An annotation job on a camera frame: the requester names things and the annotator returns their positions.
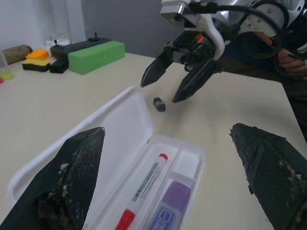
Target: white table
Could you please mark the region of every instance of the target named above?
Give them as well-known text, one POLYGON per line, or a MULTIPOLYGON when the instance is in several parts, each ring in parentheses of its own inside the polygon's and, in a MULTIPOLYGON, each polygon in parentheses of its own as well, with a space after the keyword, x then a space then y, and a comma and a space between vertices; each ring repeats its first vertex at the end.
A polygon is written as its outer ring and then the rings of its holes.
MULTIPOLYGON (((0 221, 11 205, 6 187, 14 173, 89 114, 130 85, 139 85, 153 58, 125 59, 86 75, 24 71, 0 85, 0 221)), ((305 157, 307 145, 281 84, 230 73, 215 74, 190 99, 172 104, 186 72, 173 64, 143 93, 155 132, 182 139, 207 151, 206 168, 186 230, 272 230, 248 191, 242 161, 230 129, 236 123, 286 137, 305 157), (153 98, 166 102, 159 113, 153 98)))

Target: person's hand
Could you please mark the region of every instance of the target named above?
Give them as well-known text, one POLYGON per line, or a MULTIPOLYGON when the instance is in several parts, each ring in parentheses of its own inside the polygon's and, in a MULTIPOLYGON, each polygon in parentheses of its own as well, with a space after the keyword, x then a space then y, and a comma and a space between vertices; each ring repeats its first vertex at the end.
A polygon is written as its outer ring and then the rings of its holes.
POLYGON ((307 65, 304 61, 289 57, 289 52, 282 49, 278 53, 280 66, 289 73, 307 74, 307 65))

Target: brown object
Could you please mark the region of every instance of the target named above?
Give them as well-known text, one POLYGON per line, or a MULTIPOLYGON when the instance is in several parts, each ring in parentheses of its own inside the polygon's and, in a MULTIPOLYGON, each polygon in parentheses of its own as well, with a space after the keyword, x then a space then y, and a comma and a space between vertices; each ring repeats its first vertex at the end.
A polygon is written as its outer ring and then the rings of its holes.
POLYGON ((32 52, 31 47, 26 45, 15 46, 3 50, 3 54, 8 65, 18 61, 25 60, 25 57, 31 52, 32 52))

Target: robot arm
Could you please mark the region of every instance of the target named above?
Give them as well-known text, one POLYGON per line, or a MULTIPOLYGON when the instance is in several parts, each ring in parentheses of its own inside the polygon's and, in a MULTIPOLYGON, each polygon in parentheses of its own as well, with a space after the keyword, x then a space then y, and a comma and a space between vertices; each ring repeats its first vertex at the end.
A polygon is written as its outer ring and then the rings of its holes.
POLYGON ((173 63, 173 52, 180 52, 183 53, 180 62, 189 73, 173 102, 191 97, 214 73, 222 71, 215 61, 223 54, 225 44, 245 32, 263 32, 269 37, 277 37, 279 44, 275 53, 282 45, 296 53, 306 52, 307 39, 303 35, 307 31, 305 1, 162 0, 160 14, 184 27, 185 31, 172 44, 165 45, 163 53, 146 69, 141 86, 159 80, 173 63), (286 40, 287 44, 282 44, 282 40, 286 40))

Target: grey wall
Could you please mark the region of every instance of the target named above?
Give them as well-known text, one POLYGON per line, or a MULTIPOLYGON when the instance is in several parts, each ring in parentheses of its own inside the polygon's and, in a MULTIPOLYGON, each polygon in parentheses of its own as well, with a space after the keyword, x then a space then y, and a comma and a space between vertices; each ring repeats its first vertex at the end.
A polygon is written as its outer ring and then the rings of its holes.
POLYGON ((97 32, 126 44, 126 51, 157 57, 183 31, 160 15, 161 0, 82 0, 86 37, 97 32))

